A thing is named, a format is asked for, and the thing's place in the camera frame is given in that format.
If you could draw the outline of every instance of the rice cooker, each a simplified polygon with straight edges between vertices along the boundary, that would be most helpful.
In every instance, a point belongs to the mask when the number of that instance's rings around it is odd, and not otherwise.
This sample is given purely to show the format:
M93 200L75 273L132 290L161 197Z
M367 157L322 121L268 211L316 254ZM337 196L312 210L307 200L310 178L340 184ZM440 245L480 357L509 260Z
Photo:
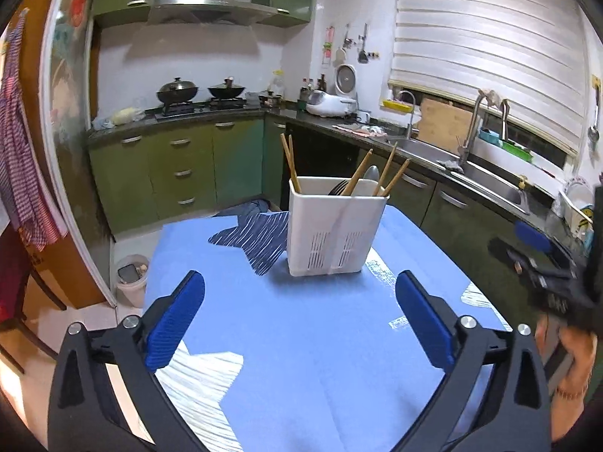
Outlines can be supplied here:
M315 91L306 104L306 111L320 117L346 117L358 110L356 71L349 64L337 66L335 72L336 95Z

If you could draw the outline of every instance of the kitchen sink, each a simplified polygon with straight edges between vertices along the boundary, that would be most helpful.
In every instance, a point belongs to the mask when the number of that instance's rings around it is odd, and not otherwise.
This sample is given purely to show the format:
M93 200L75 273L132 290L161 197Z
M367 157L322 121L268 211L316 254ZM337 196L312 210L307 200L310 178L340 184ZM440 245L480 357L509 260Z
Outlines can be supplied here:
M412 161L416 161L418 164L422 163L424 166L432 170L439 170L442 173L445 168L438 164L438 161L458 161L458 156L448 151L422 141L407 139L405 136L390 135L377 140L388 145L397 142L399 149L402 149L404 154L410 157ZM454 179L482 194L497 197L524 214L530 213L525 192L519 190L515 185L471 162L466 162L463 165L463 171L464 174L456 172L450 172L450 174Z

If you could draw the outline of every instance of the green basket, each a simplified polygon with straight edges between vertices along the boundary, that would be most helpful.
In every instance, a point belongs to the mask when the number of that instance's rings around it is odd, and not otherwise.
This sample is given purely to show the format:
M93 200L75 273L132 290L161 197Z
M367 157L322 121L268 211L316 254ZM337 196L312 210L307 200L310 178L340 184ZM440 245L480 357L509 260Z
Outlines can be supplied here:
M534 157L532 156L532 153L530 153L529 151L524 151L520 147L513 146L511 143L506 143L505 141L501 141L500 143L501 143L502 149L504 149L505 151L511 153L512 155L514 155L518 158L521 158L524 161L527 161L528 163L532 163L532 160L534 159Z

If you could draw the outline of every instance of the gas stove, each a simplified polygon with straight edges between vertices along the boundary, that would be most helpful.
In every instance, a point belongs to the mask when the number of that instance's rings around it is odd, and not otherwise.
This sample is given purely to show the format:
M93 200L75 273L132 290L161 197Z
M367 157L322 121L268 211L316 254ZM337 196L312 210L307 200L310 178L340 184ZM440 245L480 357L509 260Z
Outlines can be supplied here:
M257 110L258 105L249 105L243 98L230 100L219 100L212 98L207 102L185 102L183 104L173 104L153 111L153 116L158 122L162 120L174 119L175 117L194 117L207 112L218 110Z

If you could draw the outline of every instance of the white roller blind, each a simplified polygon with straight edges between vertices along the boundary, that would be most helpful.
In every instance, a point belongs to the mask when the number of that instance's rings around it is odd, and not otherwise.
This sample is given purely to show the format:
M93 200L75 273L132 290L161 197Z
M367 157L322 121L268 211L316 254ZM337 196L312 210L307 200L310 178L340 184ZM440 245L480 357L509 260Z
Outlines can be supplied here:
M574 0L398 0L390 80L469 100L494 89L512 117L575 153L585 49Z

